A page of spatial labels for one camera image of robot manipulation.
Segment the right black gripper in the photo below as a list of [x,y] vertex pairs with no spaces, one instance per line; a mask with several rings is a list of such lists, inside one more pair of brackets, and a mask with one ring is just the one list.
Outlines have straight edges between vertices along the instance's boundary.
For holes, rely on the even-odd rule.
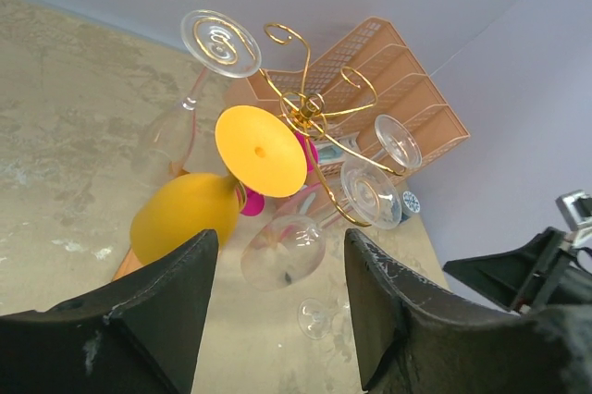
[[444,271],[505,311],[591,304],[591,272],[565,233],[547,228],[509,252],[448,261]]

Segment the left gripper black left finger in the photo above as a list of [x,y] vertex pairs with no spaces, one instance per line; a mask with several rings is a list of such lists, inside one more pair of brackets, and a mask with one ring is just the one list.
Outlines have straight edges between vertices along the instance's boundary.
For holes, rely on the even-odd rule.
[[46,312],[2,316],[2,392],[191,392],[217,255],[204,230]]

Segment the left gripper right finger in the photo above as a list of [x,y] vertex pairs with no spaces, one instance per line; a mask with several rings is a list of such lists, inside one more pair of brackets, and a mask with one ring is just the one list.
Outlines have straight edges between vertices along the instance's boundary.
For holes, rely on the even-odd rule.
[[505,314],[443,289],[355,228],[344,263],[364,392],[590,392],[590,304]]

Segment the clear champagne flute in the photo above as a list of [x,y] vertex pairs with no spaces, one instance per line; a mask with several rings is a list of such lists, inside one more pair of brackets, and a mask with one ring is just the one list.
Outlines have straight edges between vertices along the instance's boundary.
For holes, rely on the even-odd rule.
[[422,165],[422,153],[412,133],[397,119],[382,114],[375,119],[381,148],[371,158],[346,153],[339,177],[343,195],[333,191],[319,165],[314,173],[338,213],[357,227],[393,229],[401,223],[401,193],[391,178]]

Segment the yellow plastic wine glass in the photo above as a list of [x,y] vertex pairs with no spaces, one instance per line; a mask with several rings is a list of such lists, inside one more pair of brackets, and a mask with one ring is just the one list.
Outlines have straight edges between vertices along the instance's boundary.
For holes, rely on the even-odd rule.
[[134,216],[130,248],[142,265],[159,260],[205,229],[224,245],[234,231],[241,209],[240,191],[264,176],[272,154],[295,160],[301,153],[293,132],[262,108],[236,105],[226,109],[215,127],[218,153],[228,173],[189,173],[162,186]]

